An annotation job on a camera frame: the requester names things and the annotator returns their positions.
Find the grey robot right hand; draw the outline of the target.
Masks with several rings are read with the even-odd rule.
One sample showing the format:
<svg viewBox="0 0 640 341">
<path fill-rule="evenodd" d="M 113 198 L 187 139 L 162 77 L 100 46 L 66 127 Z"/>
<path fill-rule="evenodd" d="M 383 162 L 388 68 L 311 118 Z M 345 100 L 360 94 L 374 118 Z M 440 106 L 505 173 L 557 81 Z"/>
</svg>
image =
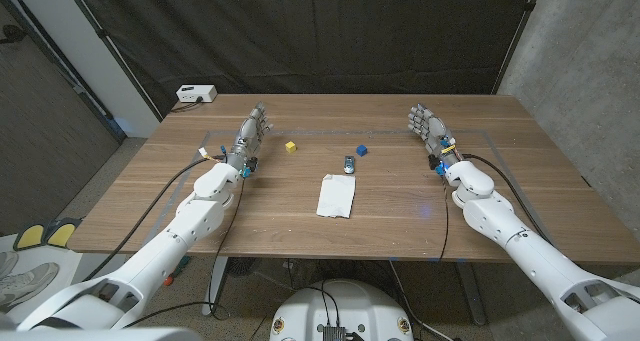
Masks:
<svg viewBox="0 0 640 341">
<path fill-rule="evenodd" d="M 451 131 L 439 117 L 421 104 L 411 108 L 408 119 L 408 128 L 425 144 L 430 169 L 444 177 L 453 164 L 462 160 Z"/>
</svg>

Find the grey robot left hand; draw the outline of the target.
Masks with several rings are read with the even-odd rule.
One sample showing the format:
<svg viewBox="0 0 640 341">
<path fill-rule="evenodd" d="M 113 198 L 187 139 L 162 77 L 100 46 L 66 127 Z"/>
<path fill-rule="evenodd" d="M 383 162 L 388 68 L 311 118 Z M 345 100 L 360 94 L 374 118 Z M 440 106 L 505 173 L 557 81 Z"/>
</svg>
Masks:
<svg viewBox="0 0 640 341">
<path fill-rule="evenodd" d="M 258 102 L 238 129 L 227 152 L 226 163 L 238 170 L 242 177 L 254 172 L 263 138 L 272 129 L 264 103 Z"/>
</svg>

